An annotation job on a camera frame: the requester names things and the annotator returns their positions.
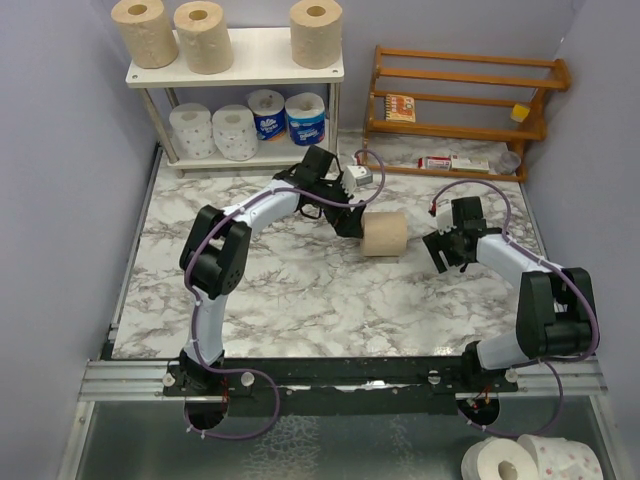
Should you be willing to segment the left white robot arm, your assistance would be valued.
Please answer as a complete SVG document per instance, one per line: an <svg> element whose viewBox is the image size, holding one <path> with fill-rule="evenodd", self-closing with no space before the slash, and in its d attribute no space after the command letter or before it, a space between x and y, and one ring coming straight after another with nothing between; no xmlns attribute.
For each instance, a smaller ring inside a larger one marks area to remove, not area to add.
<svg viewBox="0 0 640 480"><path fill-rule="evenodd" d="M317 146L307 149L302 161L276 173L248 199L224 209L207 205L198 212L180 256L187 289L195 297L189 339L183 348L192 363L186 382L206 395L220 385L215 365L222 357L222 327L229 294L240 283L251 240L272 223L311 205L342 238L361 239L364 201L352 203L355 190L373 181L361 165L326 177L337 157Z"/></svg>

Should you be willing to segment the blue Vinda roll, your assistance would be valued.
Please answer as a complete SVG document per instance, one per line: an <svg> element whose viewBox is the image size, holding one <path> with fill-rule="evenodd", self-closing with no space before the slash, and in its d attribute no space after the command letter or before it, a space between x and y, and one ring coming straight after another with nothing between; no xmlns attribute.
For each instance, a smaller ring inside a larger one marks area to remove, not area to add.
<svg viewBox="0 0 640 480"><path fill-rule="evenodd" d="M253 113L259 140L274 141L285 134L285 99L279 92L255 90L248 95L247 104Z"/></svg>

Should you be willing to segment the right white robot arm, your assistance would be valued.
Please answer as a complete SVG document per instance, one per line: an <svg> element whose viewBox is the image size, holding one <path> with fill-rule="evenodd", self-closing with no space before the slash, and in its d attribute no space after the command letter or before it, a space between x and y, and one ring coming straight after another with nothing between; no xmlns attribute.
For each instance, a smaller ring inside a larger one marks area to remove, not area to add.
<svg viewBox="0 0 640 480"><path fill-rule="evenodd" d="M550 263L490 228L477 196L435 202L430 214L437 230L423 237L440 273L478 263L498 273L518 291L515 327L468 347L475 357L459 367L461 383L481 391L495 370L547 358L577 359L599 343L589 273Z"/></svg>

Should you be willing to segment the brown paper roll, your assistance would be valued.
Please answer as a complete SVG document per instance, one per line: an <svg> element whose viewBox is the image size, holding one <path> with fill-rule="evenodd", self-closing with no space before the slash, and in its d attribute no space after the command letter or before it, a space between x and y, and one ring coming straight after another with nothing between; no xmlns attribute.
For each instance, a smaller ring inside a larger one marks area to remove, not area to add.
<svg viewBox="0 0 640 480"><path fill-rule="evenodd" d="M342 52L343 10L336 1L304 0L289 11L293 60L308 69L328 68Z"/></svg>
<svg viewBox="0 0 640 480"><path fill-rule="evenodd" d="M403 212L366 212L362 217L361 253L365 257L398 257L408 242L408 224Z"/></svg>
<svg viewBox="0 0 640 480"><path fill-rule="evenodd" d="M160 0L122 0L111 10L135 65L159 69L171 64L179 49L165 6Z"/></svg>
<svg viewBox="0 0 640 480"><path fill-rule="evenodd" d="M174 13L180 50L190 71L213 75L228 70L234 62L224 10L212 1L191 1Z"/></svg>

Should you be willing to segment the white floral paper roll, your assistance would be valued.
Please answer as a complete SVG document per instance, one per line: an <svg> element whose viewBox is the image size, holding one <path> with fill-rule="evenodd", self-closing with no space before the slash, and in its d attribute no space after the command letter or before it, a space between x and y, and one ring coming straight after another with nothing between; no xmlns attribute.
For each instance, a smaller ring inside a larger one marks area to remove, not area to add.
<svg viewBox="0 0 640 480"><path fill-rule="evenodd" d="M169 115L173 138L188 158L205 159L217 148L213 138L212 114L198 103L184 103L175 107Z"/></svg>
<svg viewBox="0 0 640 480"><path fill-rule="evenodd" d="M243 105L231 104L212 115L215 144L221 155L231 161L243 162L254 157L259 148L254 116Z"/></svg>

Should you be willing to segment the brown paper roll front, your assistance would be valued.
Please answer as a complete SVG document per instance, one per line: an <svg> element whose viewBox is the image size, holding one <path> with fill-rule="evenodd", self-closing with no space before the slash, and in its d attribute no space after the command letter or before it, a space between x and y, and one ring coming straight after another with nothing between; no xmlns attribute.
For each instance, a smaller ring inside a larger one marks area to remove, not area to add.
<svg viewBox="0 0 640 480"><path fill-rule="evenodd" d="M165 6L160 0L122 0L111 10L135 65L159 69L171 64L179 49Z"/></svg>

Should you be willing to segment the blue Tempo roll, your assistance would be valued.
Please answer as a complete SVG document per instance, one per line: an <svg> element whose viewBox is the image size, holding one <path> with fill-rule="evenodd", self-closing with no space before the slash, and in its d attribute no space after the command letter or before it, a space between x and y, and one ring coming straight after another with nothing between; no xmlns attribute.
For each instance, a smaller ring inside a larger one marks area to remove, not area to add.
<svg viewBox="0 0 640 480"><path fill-rule="evenodd" d="M288 133L295 145L319 144L325 137L323 99L311 92L289 97L285 101Z"/></svg>

